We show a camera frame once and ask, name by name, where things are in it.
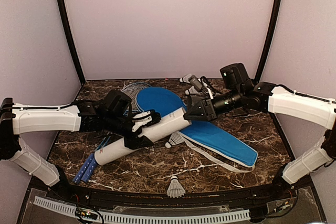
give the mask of blue racket handle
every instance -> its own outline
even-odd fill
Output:
[[[96,162],[95,157],[93,157],[93,160],[91,161],[88,169],[85,171],[84,175],[81,178],[81,181],[87,183],[89,179],[92,176],[93,171],[96,169],[98,163]]]
[[[94,153],[91,153],[90,156],[85,160],[85,163],[82,165],[80,168],[79,172],[76,174],[76,176],[73,178],[72,182],[75,183],[76,185],[79,184],[80,179],[88,169],[89,165],[91,164],[91,161],[95,158]]]

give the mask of shuttlecock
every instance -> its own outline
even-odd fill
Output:
[[[174,132],[168,142],[165,144],[166,148],[171,148],[172,145],[177,145],[177,144],[181,144],[184,142],[184,137],[179,135],[177,132]]]
[[[179,198],[185,194],[184,188],[181,186],[176,176],[170,178],[170,185],[167,190],[167,195],[171,198]]]

